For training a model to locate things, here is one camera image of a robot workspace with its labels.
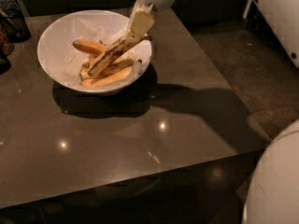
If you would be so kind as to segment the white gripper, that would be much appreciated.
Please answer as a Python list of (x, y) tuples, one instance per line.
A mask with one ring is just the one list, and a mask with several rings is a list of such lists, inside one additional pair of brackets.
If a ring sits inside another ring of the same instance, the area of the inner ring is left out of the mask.
[(153, 26), (152, 10), (169, 9), (175, 0), (136, 0), (129, 19), (125, 39), (137, 43)]

